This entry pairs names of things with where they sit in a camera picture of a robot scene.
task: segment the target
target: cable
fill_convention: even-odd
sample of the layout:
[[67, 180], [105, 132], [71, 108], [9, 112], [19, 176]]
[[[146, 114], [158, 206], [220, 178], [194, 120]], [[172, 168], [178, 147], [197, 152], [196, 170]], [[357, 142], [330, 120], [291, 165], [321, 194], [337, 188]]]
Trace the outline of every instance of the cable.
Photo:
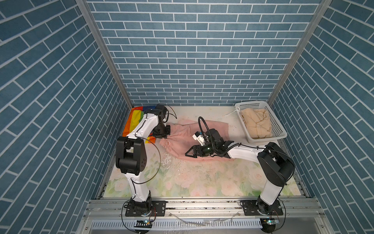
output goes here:
[[133, 232], [133, 233], [136, 233], [136, 234], [140, 234], [140, 231], [139, 231], [139, 233], [137, 233], [136, 231], [129, 229], [128, 227], [126, 227], [125, 223], [123, 222], [123, 217], [122, 217], [123, 208], [124, 208], [125, 204], [128, 203], [128, 202], [130, 202], [131, 200], [132, 200], [132, 198], [131, 198], [130, 200], [125, 201], [125, 202], [123, 203], [123, 205], [122, 205], [122, 208], [121, 208], [121, 220], [122, 220], [122, 224], [123, 224], [123, 226], [124, 226], [127, 230], [129, 230], [129, 231], [131, 231], [131, 232]]
[[283, 201], [282, 201], [281, 199], [278, 198], [278, 200], [282, 202], [283, 207], [284, 207], [284, 221], [283, 221], [281, 227], [278, 228], [278, 229], [275, 229], [273, 232], [278, 231], [279, 229], [281, 229], [281, 228], [283, 227], [284, 223], [286, 222], [286, 217], [287, 217], [286, 206], [284, 205], [284, 203], [283, 203]]
[[278, 217], [278, 221], [280, 222], [281, 220], [279, 219], [279, 216], [278, 216], [278, 213], [276, 210], [274, 210], [274, 212], [277, 214], [277, 217]]
[[172, 109], [172, 111], [174, 112], [174, 115], [173, 115], [173, 114], [170, 114], [170, 115], [174, 116], [174, 117], [177, 119], [177, 114], [175, 113], [174, 109], [173, 109], [171, 106], [169, 106], [169, 105], [166, 104], [166, 103], [159, 103], [159, 104], [170, 107], [170, 108]]
[[[212, 134], [211, 134], [211, 132], [210, 132], [210, 130], [209, 130], [209, 127], [208, 127], [208, 125], [206, 124], [205, 120], [203, 119], [203, 117], [200, 116], [200, 117], [197, 119], [197, 121], [198, 121], [198, 123], [199, 123], [200, 131], [201, 131], [201, 134], [202, 134], [203, 137], [204, 137], [204, 140], [205, 140], [206, 142], [208, 142], [207, 139], [206, 139], [205, 136], [204, 136], [204, 132], [203, 132], [203, 129], [202, 129], [202, 127], [201, 127], [200, 120], [203, 121], [203, 123], [204, 123], [204, 125], [205, 125], [205, 128], [207, 129], [207, 132], [209, 133], [209, 136], [211, 137], [211, 139], [213, 139]], [[225, 155], [225, 154], [226, 154], [229, 150], [231, 150], [232, 148], [241, 145], [241, 143], [236, 143], [236, 144], [234, 144], [234, 145], [228, 147], [224, 152], [218, 152], [218, 149], [216, 149], [216, 148], [214, 147], [213, 142], [210, 142], [210, 143], [211, 143], [211, 145], [212, 145], [213, 152], [216, 153], [218, 156]]]
[[159, 164], [159, 168], [157, 169], [157, 171], [156, 171], [156, 173], [154, 174], [154, 176], [152, 176], [152, 178], [150, 178], [149, 180], [147, 180], [147, 181], [145, 181], [145, 182], [142, 182], [142, 183], [137, 183], [137, 182], [135, 182], [135, 181], [133, 181], [133, 180], [131, 179], [131, 181], [132, 181], [133, 183], [135, 183], [135, 184], [137, 184], [137, 185], [141, 185], [141, 184], [147, 183], [148, 181], [150, 181], [151, 179], [153, 179], [153, 178], [157, 175], [157, 173], [159, 172], [160, 167], [161, 167], [161, 153], [160, 153], [160, 150], [158, 149], [158, 147], [155, 145], [155, 143], [151, 142], [150, 140], [148, 140], [147, 138], [144, 138], [144, 137], [137, 137], [137, 138], [141, 138], [141, 139], [147, 140], [148, 142], [152, 143], [152, 144], [156, 147], [156, 149], [157, 149], [157, 151], [159, 152], [159, 155], [160, 155], [160, 164]]
[[149, 222], [153, 223], [155, 220], [156, 220], [156, 207], [153, 207], [154, 208], [154, 219], [151, 220], [151, 216], [152, 216], [152, 208], [151, 208], [151, 214], [149, 215]]
[[174, 116], [175, 118], [177, 118], [175, 115], [173, 115], [172, 113], [168, 113], [168, 115], [172, 115], [172, 116]]
[[[147, 114], [145, 114], [145, 118], [147, 118], [148, 117], [148, 113]], [[143, 118], [144, 119], [144, 118]], [[141, 125], [141, 127], [139, 128], [139, 129], [141, 129], [143, 126], [144, 126], [144, 123], [145, 123], [145, 121], [143, 121], [143, 124]], [[139, 130], [138, 129], [138, 130]], [[134, 133], [134, 135], [136, 134], [136, 132]], [[136, 136], [137, 137], [137, 136]]]
[[165, 121], [162, 121], [163, 123], [166, 123], [168, 120], [169, 120], [169, 110], [168, 109], [166, 109], [166, 111], [167, 111], [167, 113], [166, 113], [166, 115], [168, 115], [167, 116], [167, 118], [166, 118], [166, 120]]
[[[274, 151], [274, 152], [277, 152], [279, 154], [283, 154], [283, 155], [286, 155], [287, 157], [289, 157], [287, 154], [285, 154], [285, 153], [283, 153], [281, 151], [276, 151], [275, 149], [268, 149], [268, 148], [263, 148], [263, 147], [258, 147], [258, 146], [253, 147], [253, 146], [249, 146], [249, 145], [242, 145], [242, 146], [246, 146], [246, 147], [253, 148], [253, 149], [267, 149], [267, 150]], [[294, 168], [296, 168], [294, 162], [292, 160], [290, 160], [290, 162], [292, 163], [292, 165], [294, 166]], [[292, 172], [291, 176], [287, 179], [287, 181], [289, 181], [289, 179], [291, 179], [291, 177], [294, 175], [294, 173], [295, 173], [295, 170]]]

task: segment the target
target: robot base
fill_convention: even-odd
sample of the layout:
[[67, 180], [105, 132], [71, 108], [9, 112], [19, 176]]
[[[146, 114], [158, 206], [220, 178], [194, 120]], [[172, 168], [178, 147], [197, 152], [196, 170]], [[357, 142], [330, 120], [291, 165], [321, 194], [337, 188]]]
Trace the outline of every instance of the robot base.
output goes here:
[[[267, 214], [262, 214], [258, 211], [258, 205], [257, 205], [257, 200], [241, 200], [240, 201], [242, 206], [243, 206], [243, 211], [245, 216], [253, 216], [253, 215], [267, 215]], [[277, 215], [282, 216], [283, 215], [283, 210], [282, 207], [280, 206], [281, 204], [279, 203], [278, 200], [274, 202], [272, 205], [273, 211], [272, 215]]]
[[156, 216], [165, 216], [166, 201], [152, 201], [151, 195], [144, 202], [130, 201], [126, 208], [125, 216], [127, 217], [142, 217], [142, 215], [149, 216], [151, 211], [156, 209]]

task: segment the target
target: beige cloth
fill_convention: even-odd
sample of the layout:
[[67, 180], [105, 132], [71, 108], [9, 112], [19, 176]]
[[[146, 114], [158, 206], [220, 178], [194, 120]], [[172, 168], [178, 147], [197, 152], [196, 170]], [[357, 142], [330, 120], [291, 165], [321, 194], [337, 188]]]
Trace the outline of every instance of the beige cloth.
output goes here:
[[273, 136], [269, 111], [265, 109], [246, 108], [240, 111], [240, 114], [252, 139]]

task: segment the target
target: metal rail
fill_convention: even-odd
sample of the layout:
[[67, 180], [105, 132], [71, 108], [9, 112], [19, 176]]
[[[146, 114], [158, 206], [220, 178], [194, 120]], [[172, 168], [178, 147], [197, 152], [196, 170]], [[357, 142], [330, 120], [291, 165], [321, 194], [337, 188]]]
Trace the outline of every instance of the metal rail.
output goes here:
[[123, 98], [125, 99], [127, 105], [129, 108], [133, 108], [133, 105], [131, 103], [131, 100], [126, 92], [126, 89], [123, 85], [122, 79], [116, 69], [116, 66], [114, 65], [113, 59], [110, 56], [109, 50], [107, 46], [105, 45], [104, 39], [101, 36], [100, 30], [97, 27], [96, 21], [94, 19], [94, 16], [92, 15], [92, 12], [87, 4], [86, 0], [76, 0], [77, 5], [79, 7], [79, 10], [82, 12], [83, 18], [86, 20], [86, 23], [92, 33], [92, 36], [95, 39], [96, 44], [98, 45], [105, 62], [107, 63], [110, 72], [113, 75], [114, 81], [118, 85], [119, 90], [121, 91], [121, 94]]
[[299, 59], [301, 53], [303, 52], [305, 46], [307, 45], [309, 39], [312, 37], [314, 30], [317, 28], [317, 25], [322, 19], [322, 16], [325, 14], [328, 6], [332, 0], [321, 0], [321, 3], [318, 5], [316, 11], [314, 12], [313, 18], [305, 29], [303, 36], [301, 37], [294, 53], [291, 55], [288, 64], [283, 70], [282, 75], [280, 76], [278, 83], [275, 85], [273, 92], [270, 94], [270, 97], [267, 101], [269, 106], [273, 104], [278, 93], [282, 89], [283, 84], [286, 82], [288, 76], [290, 75], [292, 69], [294, 68], [297, 60]]
[[[239, 201], [246, 198], [199, 198], [199, 199], [164, 199], [166, 200], [165, 218], [229, 218], [238, 213], [236, 218], [265, 218], [268, 216], [245, 216]], [[121, 208], [127, 199], [90, 200], [83, 219], [120, 219]], [[281, 197], [287, 217], [323, 218], [322, 208], [316, 198]]]

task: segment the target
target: mounting plate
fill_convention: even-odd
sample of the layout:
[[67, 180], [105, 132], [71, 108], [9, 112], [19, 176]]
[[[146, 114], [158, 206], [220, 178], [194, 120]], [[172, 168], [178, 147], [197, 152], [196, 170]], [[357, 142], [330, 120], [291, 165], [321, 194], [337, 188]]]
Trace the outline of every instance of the mounting plate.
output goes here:
[[[153, 207], [156, 208], [156, 216], [165, 216], [166, 201], [152, 201], [152, 212]], [[127, 217], [142, 217], [138, 214], [134, 214], [134, 208], [128, 206], [125, 215]]]
[[[240, 201], [243, 204], [243, 211], [245, 216], [253, 216], [253, 215], [263, 215], [257, 210], [257, 200], [241, 200]], [[282, 216], [283, 215], [283, 210], [282, 207], [280, 206], [281, 204], [279, 203], [278, 200], [275, 200], [274, 202], [274, 210], [273, 210], [273, 215]]]

